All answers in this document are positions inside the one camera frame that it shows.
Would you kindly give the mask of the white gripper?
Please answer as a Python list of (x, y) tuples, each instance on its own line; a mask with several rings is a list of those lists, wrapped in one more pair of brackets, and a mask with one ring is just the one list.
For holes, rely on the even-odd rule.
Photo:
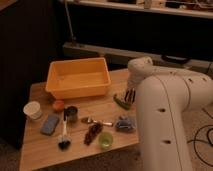
[(142, 77), (139, 75), (129, 76), (127, 80), (127, 90), (124, 97), (125, 102), (129, 102), (131, 100), (131, 103), (134, 103), (136, 92), (135, 90), (132, 90), (132, 95), (131, 95), (131, 89), (135, 89), (137, 85), (141, 82), (141, 80), (142, 80)]

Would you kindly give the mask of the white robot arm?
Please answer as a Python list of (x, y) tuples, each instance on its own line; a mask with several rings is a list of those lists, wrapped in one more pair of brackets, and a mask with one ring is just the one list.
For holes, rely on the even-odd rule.
[(213, 102), (213, 79), (183, 68), (128, 62), (127, 99), (136, 105), (143, 171), (193, 171), (182, 113)]

